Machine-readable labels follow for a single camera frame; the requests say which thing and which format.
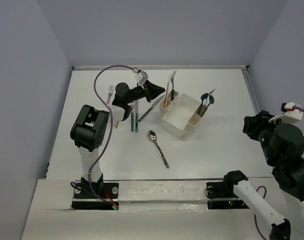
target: white tabletop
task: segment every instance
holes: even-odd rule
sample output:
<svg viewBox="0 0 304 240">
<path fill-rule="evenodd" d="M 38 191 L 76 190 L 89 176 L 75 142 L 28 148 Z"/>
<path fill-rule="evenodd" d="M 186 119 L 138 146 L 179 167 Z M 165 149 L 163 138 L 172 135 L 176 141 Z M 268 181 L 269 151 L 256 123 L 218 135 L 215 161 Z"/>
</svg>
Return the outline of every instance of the white tabletop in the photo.
<svg viewBox="0 0 304 240">
<path fill-rule="evenodd" d="M 198 208 L 172 208 L 168 203 L 168 194 L 160 192 L 167 202 L 145 203 L 141 210 L 136 204 L 133 208 L 124 210 L 72 210 L 70 204 L 73 196 L 71 180 L 39 180 L 26 222 L 22 240 L 260 240 L 256 231 L 253 213 L 250 209 L 207 210 Z M 253 187 L 265 185 L 267 188 L 266 201 L 280 214 L 286 216 L 287 208 L 284 197 L 273 178 L 252 178 Z M 126 183 L 120 183 L 122 190 L 128 196 Z M 200 181 L 188 183 L 197 194 L 199 186 L 205 186 Z M 144 192 L 140 182 L 135 183 L 137 196 Z M 175 188 L 173 184 L 164 188 Z M 142 195 L 147 201 L 155 199 L 151 194 Z M 157 206 L 158 210 L 147 205 Z M 264 222 L 258 219 L 263 235 L 268 239 L 269 231 Z M 304 233 L 294 226 L 291 228 L 291 239 L 304 240 Z"/>
<path fill-rule="evenodd" d="M 152 83 L 165 87 L 173 70 L 148 70 Z M 98 71 L 74 71 L 50 160 L 48 179 L 80 179 L 82 168 L 79 153 L 69 133 L 85 104 L 101 107 L 93 91 Z M 97 89 L 107 99 L 109 85 L 126 82 L 136 86 L 129 70 L 109 70 L 97 81 Z M 177 139 L 161 128 L 159 109 L 139 123 L 139 132 L 131 132 L 130 119 L 113 130 L 110 145 L 100 161 L 106 180 L 208 179 L 222 178 L 227 172 L 241 170 L 248 177 L 270 177 L 257 141 L 242 133 L 245 116 L 254 116 L 245 80 L 240 69 L 178 70 L 175 90 L 199 100 L 203 93 L 216 89 L 215 103 L 209 108 L 196 131 Z M 142 116 L 151 104 L 139 101 Z M 153 130 L 158 137 L 170 168 L 165 168 L 154 145 L 147 138 Z"/>
</svg>

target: purple cable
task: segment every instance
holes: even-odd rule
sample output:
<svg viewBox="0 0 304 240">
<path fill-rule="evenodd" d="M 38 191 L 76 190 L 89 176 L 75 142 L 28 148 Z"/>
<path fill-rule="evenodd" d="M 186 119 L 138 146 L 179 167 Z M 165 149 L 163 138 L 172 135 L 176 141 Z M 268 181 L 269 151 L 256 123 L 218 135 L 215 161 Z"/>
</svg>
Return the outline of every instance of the purple cable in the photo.
<svg viewBox="0 0 304 240">
<path fill-rule="evenodd" d="M 300 106 L 293 106 L 293 109 L 297 109 L 297 110 L 299 110 L 299 111 L 302 111 L 302 112 L 304 112 L 304 108 L 302 108 L 302 107 L 300 107 Z"/>
<path fill-rule="evenodd" d="M 110 201 L 106 201 L 105 199 L 101 198 L 93 189 L 93 186 L 92 186 L 92 182 L 91 182 L 91 171 L 92 169 L 95 167 L 95 165 L 97 164 L 97 162 L 101 159 L 101 157 L 103 156 L 103 154 L 105 153 L 106 149 L 107 149 L 107 146 L 110 142 L 110 139 L 111 139 L 111 136 L 112 136 L 112 130 L 113 130 L 113 113 L 112 113 L 112 109 L 109 107 L 109 105 L 100 97 L 100 95 L 98 94 L 97 90 L 96 90 L 96 81 L 98 79 L 98 77 L 106 70 L 108 69 L 111 69 L 111 68 L 116 68 L 116 67 L 122 67 L 122 68 L 127 68 L 127 69 L 131 69 L 133 70 L 134 68 L 132 67 L 129 67 L 129 66 L 126 66 L 126 65 L 112 65 L 112 66 L 108 66 L 106 68 L 104 68 L 103 70 L 101 70 L 98 75 L 96 76 L 95 80 L 94 80 L 94 92 L 96 94 L 96 96 L 98 97 L 98 99 L 100 99 L 100 101 L 106 106 L 106 108 L 109 110 L 110 112 L 110 115 L 111 115 L 111 126 L 110 126 L 110 132 L 108 134 L 108 137 L 107 137 L 107 141 L 106 141 L 106 144 L 103 148 L 103 151 L 101 152 L 101 154 L 98 156 L 97 160 L 92 164 L 92 166 L 90 167 L 89 171 L 88 171 L 88 182 L 90 184 L 90 188 L 92 190 L 92 193 L 98 198 L 100 199 L 101 201 L 107 203 L 107 204 L 112 204 Z"/>
<path fill-rule="evenodd" d="M 264 190 L 265 190 L 264 195 L 263 195 L 263 198 L 265 198 L 265 197 L 266 197 L 266 194 L 267 194 L 267 189 L 266 189 L 266 187 L 265 187 L 265 186 L 259 186 L 259 187 L 256 189 L 256 191 L 258 192 L 259 189 L 264 189 Z M 259 235 L 262 237 L 262 239 L 267 240 L 267 239 L 263 236 L 263 234 L 261 233 L 261 231 L 260 231 L 260 229 L 259 229 L 259 227 L 258 227 L 257 218 L 256 218 L 256 215 L 255 215 L 255 214 L 254 214 L 254 222 L 255 222 L 255 227 L 256 227 L 257 232 L 259 233 Z"/>
</svg>

